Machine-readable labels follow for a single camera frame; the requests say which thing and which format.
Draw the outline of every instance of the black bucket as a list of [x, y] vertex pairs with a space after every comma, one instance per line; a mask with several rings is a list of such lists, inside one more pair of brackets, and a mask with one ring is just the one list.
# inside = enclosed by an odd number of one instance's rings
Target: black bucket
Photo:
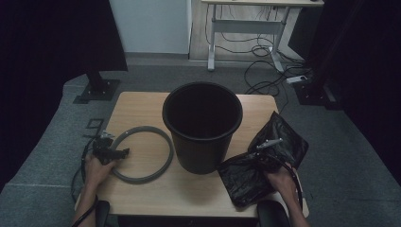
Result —
[[191, 173], [207, 174], [224, 161], [231, 137], [242, 121], [242, 105], [223, 86], [194, 82], [168, 95], [163, 120], [171, 131], [181, 166]]

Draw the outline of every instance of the metal stand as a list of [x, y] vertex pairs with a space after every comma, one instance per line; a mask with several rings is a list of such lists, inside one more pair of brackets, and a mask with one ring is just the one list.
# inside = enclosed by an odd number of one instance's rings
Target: metal stand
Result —
[[272, 34], [277, 35], [273, 47], [270, 47], [271, 58], [273, 59], [274, 66], [280, 72], [284, 72], [283, 66], [277, 54], [278, 45], [280, 44], [283, 36], [284, 28], [287, 24], [290, 7], [286, 7], [283, 19], [281, 21], [239, 21], [239, 20], [217, 20], [216, 7], [213, 5], [213, 16], [211, 25], [211, 40], [209, 45], [209, 58], [207, 62], [207, 69], [209, 71], [215, 70], [215, 33], [248, 33], [248, 34]]

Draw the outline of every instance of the person's left hand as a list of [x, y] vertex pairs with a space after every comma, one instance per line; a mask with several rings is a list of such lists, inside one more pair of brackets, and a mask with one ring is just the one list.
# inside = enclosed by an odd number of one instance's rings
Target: person's left hand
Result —
[[107, 165], [103, 165], [94, 155], [87, 155], [85, 158], [85, 171], [86, 171], [86, 180], [85, 185], [90, 188], [97, 188], [104, 180], [106, 180], [107, 176], [109, 176], [112, 168], [117, 164], [117, 161], [114, 160]]

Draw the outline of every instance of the black tripod base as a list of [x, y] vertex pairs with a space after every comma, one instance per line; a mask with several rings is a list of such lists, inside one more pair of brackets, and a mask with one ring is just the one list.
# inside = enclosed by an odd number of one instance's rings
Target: black tripod base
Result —
[[75, 104], [87, 104], [91, 100], [97, 101], [110, 101], [113, 99], [115, 91], [120, 84], [119, 79], [103, 79], [103, 88], [101, 90], [94, 90], [90, 83], [86, 85], [82, 95], [77, 96], [74, 100]]
[[323, 88], [317, 89], [311, 83], [294, 83], [293, 86], [301, 105], [324, 106], [328, 110], [341, 110], [340, 104], [334, 98], [330, 100]]

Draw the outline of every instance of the power strip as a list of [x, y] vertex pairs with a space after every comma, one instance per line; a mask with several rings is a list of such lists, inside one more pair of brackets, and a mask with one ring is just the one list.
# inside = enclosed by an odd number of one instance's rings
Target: power strip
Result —
[[293, 77], [293, 78], [286, 79], [287, 83], [301, 82], [301, 81], [306, 81], [306, 80], [307, 80], [307, 77], [305, 77], [305, 76], [299, 76], [299, 77]]

